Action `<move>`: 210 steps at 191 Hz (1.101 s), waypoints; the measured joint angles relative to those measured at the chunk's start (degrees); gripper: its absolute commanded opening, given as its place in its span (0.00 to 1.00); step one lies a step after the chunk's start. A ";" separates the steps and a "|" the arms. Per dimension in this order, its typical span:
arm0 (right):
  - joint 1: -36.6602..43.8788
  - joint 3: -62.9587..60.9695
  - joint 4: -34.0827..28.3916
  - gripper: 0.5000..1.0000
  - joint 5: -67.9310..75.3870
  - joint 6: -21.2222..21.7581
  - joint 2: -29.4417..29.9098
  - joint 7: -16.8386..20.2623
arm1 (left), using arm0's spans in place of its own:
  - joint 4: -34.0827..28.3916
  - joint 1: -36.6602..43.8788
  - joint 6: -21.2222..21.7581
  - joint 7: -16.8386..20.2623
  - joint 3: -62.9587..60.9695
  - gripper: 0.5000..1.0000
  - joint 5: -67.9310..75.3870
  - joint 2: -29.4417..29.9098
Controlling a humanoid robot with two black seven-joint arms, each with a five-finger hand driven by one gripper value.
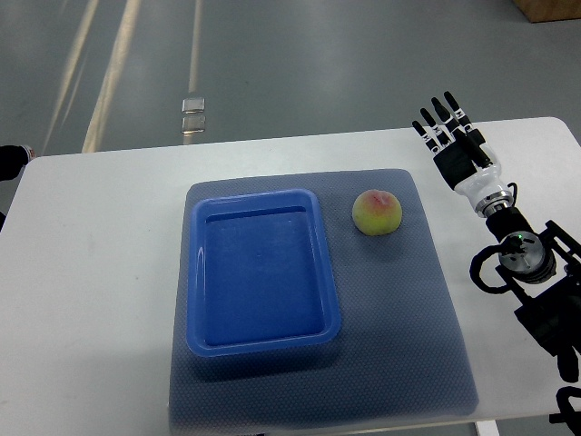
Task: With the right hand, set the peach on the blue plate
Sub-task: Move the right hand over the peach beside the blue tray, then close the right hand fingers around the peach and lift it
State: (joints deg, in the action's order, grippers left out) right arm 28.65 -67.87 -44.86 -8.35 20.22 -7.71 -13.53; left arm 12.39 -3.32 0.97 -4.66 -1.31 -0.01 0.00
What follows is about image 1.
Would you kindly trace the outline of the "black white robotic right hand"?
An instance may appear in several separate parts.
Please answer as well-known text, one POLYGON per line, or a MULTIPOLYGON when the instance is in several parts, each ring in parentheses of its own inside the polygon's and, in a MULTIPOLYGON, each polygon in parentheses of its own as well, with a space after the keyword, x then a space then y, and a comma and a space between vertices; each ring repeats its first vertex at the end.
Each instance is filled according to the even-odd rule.
POLYGON ((468 199, 480 217, 514 206, 517 188, 501 180, 502 166, 484 135, 451 92, 443 97, 442 101, 431 99, 433 112, 420 110, 426 125, 412 122, 440 175, 452 191, 468 199))

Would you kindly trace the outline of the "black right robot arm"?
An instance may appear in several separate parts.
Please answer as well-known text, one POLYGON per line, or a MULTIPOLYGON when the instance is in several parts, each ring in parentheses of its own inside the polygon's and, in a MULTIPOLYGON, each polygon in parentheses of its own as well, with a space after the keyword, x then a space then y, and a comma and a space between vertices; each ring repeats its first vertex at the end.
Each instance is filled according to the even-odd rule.
POLYGON ((483 292, 512 292, 520 301, 517 320, 537 344, 556 358, 567 386, 556 393, 558 413, 552 424, 564 423, 580 433, 580 243, 549 220, 534 232, 516 208, 517 185, 487 197, 479 209, 497 240, 477 253, 470 264, 472 282, 483 292))

